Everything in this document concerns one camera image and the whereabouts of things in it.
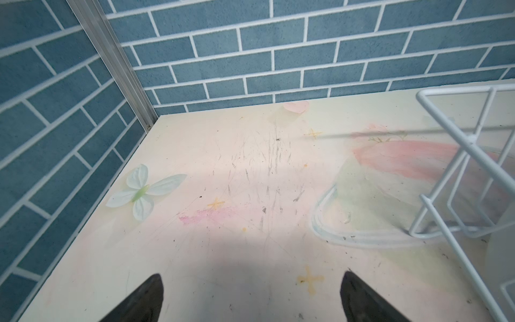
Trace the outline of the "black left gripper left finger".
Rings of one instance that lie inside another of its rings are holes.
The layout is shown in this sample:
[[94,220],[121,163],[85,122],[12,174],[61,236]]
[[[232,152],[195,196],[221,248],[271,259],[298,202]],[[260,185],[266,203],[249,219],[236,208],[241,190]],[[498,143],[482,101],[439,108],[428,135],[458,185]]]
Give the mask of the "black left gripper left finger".
[[164,300],[164,286],[160,274],[151,275],[101,322],[158,321]]

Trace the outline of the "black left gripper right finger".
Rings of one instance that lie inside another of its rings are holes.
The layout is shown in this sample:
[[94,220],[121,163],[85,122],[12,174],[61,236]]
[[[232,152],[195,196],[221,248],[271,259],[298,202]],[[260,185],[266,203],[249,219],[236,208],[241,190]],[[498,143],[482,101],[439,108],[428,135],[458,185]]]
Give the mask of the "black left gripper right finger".
[[400,311],[350,270],[343,275],[340,297],[347,321],[409,322]]

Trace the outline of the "white wire dish rack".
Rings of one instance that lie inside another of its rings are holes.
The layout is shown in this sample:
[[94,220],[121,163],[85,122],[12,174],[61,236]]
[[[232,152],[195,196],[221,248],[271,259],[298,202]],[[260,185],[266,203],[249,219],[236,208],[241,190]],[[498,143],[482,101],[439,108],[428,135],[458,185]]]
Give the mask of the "white wire dish rack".
[[[514,91],[514,84],[501,84],[501,85],[484,85],[484,86],[465,86],[465,87],[452,87],[452,88],[435,88],[423,89],[416,94],[417,101],[429,113],[429,115],[458,143],[459,147],[449,166],[445,169],[442,177],[437,181],[436,185],[431,190],[429,195],[421,195],[422,207],[415,217],[413,223],[409,228],[409,235],[419,239],[430,239],[437,236],[444,236],[450,247],[455,251],[458,259],[464,265],[465,270],[472,278],[477,292],[481,299],[486,304],[492,317],[495,321],[507,321],[508,316],[499,305],[499,300],[496,298],[479,272],[474,268],[472,262],[464,252],[463,248],[456,240],[454,233],[464,233],[469,238],[479,238],[492,233],[498,233],[502,230],[514,225],[514,222],[506,224],[494,223],[481,209],[481,202],[484,200],[487,192],[490,190],[492,183],[499,184],[510,197],[514,196],[514,178],[511,177],[503,168],[505,159],[511,147],[514,144],[514,134],[511,134],[497,160],[492,159],[486,152],[484,152],[477,144],[477,139],[480,137],[481,131],[484,128],[485,121],[492,107],[492,103],[498,93]],[[432,96],[443,95],[465,95],[485,93],[487,98],[481,109],[480,116],[477,120],[471,134],[466,134],[463,130],[459,129],[448,117],[430,100]],[[485,221],[484,226],[466,225],[453,209],[452,202],[454,200],[457,189],[464,176],[465,170],[468,167],[469,161],[474,160],[481,166],[486,174],[487,181],[481,191],[480,197],[476,202],[476,211],[480,217]],[[449,226],[445,223],[444,219],[434,206],[444,186],[455,175],[457,178],[451,190],[451,194],[447,200],[447,208],[456,221],[455,226]]]

